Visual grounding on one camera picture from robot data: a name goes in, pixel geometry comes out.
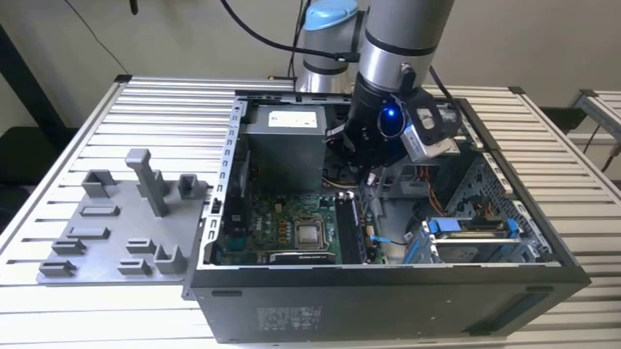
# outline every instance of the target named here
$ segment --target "white label sticker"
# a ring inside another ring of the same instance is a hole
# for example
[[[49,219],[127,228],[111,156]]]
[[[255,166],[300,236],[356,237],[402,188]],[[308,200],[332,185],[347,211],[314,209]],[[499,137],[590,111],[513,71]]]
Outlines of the white label sticker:
[[[314,111],[272,111],[270,112],[270,127],[318,127],[318,114]]]
[[[260,331],[312,331],[319,328],[320,306],[256,308]]]

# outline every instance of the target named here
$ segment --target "slotted aluminum surface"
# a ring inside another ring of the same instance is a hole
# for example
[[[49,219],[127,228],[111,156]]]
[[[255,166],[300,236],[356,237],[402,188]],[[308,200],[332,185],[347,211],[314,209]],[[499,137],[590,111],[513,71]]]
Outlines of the slotted aluminum surface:
[[[197,172],[215,182],[235,89],[290,89],[280,81],[133,77],[115,84],[68,150],[0,235],[0,343],[14,348],[209,348],[216,346],[180,286],[36,286],[49,253],[83,195],[85,171],[133,179],[123,157],[148,147],[165,179]],[[439,94],[434,87],[428,90]],[[450,87],[470,101],[593,284],[506,339],[469,348],[621,346],[619,193],[526,96],[506,88]],[[463,348],[462,340],[287,343],[287,348]]]

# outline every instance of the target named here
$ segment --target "white wall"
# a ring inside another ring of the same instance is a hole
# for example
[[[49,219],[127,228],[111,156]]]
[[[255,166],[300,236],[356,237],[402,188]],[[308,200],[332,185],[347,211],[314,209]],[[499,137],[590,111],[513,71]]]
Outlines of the white wall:
[[[263,78],[287,54],[236,27],[217,0],[72,0],[136,75]],[[247,24],[290,43],[294,0],[229,0]],[[457,0],[434,65],[449,84],[521,85],[539,105],[579,88],[621,89],[618,0]],[[72,124],[121,73],[63,0],[0,0],[0,21]]]
[[[36,124],[9,83],[0,75],[0,136],[16,126],[36,126]]]

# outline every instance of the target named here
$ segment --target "robotic arm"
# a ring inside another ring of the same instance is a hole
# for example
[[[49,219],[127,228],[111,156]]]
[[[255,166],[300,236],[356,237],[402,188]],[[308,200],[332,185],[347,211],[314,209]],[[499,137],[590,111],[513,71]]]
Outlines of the robotic arm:
[[[420,85],[431,66],[453,2],[371,0],[366,26],[360,30],[356,30],[360,24],[358,17],[342,20],[346,16],[354,17],[355,1],[323,0],[310,6],[307,48],[343,51],[350,41],[354,46],[355,35],[360,36],[359,73],[350,117],[328,133],[328,144],[350,166],[363,173],[375,167],[388,166],[404,155],[419,162],[450,149],[450,137],[461,124],[459,113],[451,101],[440,112],[432,96]],[[316,18],[322,23],[331,16],[340,22],[332,26],[323,23],[323,28],[316,30],[320,27]],[[319,46],[322,42],[326,42],[324,47]],[[323,77],[332,83],[315,86],[298,84],[298,88],[310,92],[335,92],[330,89],[336,86],[334,80],[344,72],[346,63],[306,55],[304,68],[310,72],[304,72],[302,83],[310,81],[308,76],[315,81]]]

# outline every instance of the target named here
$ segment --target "motherboard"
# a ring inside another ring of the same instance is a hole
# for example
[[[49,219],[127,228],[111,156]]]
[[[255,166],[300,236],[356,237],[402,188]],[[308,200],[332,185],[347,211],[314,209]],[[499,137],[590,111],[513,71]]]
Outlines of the motherboard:
[[[315,262],[340,263],[334,197],[262,195],[252,198],[250,234],[227,236],[223,264],[279,264],[303,252]]]
[[[343,209],[338,203],[331,193],[252,197],[248,234],[224,236],[221,264],[338,265],[351,263],[351,254],[360,254],[362,263],[382,263],[379,244],[370,239],[375,229],[371,213],[360,215],[355,205]],[[358,227],[348,224],[354,221]]]

